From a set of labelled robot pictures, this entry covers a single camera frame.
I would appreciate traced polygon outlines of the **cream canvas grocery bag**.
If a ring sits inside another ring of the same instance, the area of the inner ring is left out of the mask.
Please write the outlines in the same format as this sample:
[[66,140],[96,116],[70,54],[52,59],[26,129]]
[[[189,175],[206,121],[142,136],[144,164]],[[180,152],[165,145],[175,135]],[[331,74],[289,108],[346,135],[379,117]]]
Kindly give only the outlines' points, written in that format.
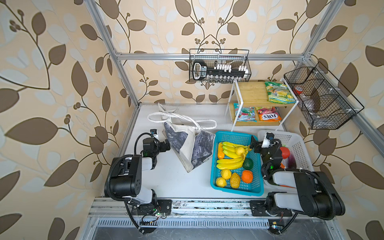
[[212,158],[216,135],[210,130],[216,129],[217,121],[194,120],[180,115],[178,108],[167,110],[160,103],[158,108],[158,112],[148,115],[148,120],[164,125],[164,134],[188,173]]

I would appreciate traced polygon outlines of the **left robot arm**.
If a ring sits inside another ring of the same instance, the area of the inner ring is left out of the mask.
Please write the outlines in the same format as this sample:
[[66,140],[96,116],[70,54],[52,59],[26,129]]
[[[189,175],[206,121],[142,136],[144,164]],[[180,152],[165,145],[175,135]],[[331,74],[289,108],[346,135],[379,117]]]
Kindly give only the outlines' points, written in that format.
[[142,133],[134,153],[113,159],[104,187],[106,197],[139,208],[144,214],[157,214],[161,207],[156,192],[142,186],[142,172],[154,170],[157,156],[171,149],[168,140],[160,142],[156,129]]

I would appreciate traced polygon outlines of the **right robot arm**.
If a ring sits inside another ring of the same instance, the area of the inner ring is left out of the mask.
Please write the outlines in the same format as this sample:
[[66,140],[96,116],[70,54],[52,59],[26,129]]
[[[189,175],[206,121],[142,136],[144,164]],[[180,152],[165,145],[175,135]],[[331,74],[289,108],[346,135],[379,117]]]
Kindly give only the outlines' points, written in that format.
[[261,132],[251,137],[250,148],[262,159],[261,176],[276,190],[265,201],[251,201],[253,216],[284,217],[302,214],[332,220],[346,212],[345,204],[324,172],[309,165],[304,143],[293,145],[293,134]]

